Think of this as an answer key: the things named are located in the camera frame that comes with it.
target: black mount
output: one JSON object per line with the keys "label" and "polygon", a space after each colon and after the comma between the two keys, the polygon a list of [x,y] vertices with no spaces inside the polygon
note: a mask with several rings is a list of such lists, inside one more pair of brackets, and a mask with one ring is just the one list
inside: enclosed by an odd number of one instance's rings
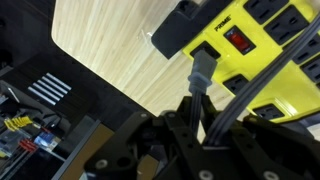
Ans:
{"label": "black mount", "polygon": [[[162,146],[165,179],[320,179],[320,143],[278,124],[249,115],[235,122],[220,147],[203,147],[190,129],[191,97],[178,110],[154,117],[132,115],[86,163],[96,179],[136,179],[139,160]],[[218,112],[202,97],[205,131]]]}

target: red switch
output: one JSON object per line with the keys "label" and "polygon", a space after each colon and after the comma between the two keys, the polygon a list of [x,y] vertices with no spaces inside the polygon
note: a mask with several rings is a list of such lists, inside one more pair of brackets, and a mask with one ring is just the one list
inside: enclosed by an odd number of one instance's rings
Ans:
{"label": "red switch", "polygon": [[239,50],[239,51],[245,51],[250,47],[250,43],[247,42],[241,34],[238,34],[237,32],[234,32],[229,36],[229,41]]}
{"label": "red switch", "polygon": [[233,26],[224,34],[224,37],[240,51],[242,55],[248,54],[256,48],[250,39],[237,27]]}

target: black cable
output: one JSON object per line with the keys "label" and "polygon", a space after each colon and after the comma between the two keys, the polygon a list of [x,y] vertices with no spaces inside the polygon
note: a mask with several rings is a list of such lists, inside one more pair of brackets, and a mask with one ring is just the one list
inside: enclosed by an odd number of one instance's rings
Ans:
{"label": "black cable", "polygon": [[192,132],[197,136],[201,115],[201,96],[202,93],[196,91],[192,93],[190,121]]}
{"label": "black cable", "polygon": [[319,29],[320,15],[318,14],[304,32],[252,81],[243,87],[225,110],[219,114],[208,130],[204,145],[218,145],[220,143],[221,138],[252,99],[318,33]]}

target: power strip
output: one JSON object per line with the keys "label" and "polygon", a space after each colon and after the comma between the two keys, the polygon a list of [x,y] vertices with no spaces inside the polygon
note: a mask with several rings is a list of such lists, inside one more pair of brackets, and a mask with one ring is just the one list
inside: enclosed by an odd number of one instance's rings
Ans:
{"label": "power strip", "polygon": [[[215,57],[214,81],[236,96],[316,14],[306,0],[235,0],[186,44],[183,52],[193,59],[198,50],[205,49]],[[316,35],[247,109],[277,123],[319,112],[319,52],[320,36]]]}

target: bolt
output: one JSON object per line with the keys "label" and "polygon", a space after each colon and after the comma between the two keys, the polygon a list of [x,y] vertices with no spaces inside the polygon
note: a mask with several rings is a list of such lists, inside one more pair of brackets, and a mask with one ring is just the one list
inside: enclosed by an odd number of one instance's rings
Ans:
{"label": "bolt", "polygon": [[266,180],[280,180],[280,177],[278,176],[278,174],[276,174],[275,172],[273,171],[265,171],[263,173],[263,177],[266,179]]}
{"label": "bolt", "polygon": [[213,174],[208,170],[201,170],[199,177],[201,180],[213,180]]}
{"label": "bolt", "polygon": [[145,114],[145,113],[142,113],[140,116],[141,116],[142,118],[146,118],[148,115]]}
{"label": "bolt", "polygon": [[108,165],[108,161],[105,159],[100,159],[97,163],[96,163],[96,169],[103,169],[105,167],[107,167]]}
{"label": "bolt", "polygon": [[174,117],[176,117],[176,115],[175,115],[174,113],[169,113],[168,116],[169,116],[169,118],[174,118]]}

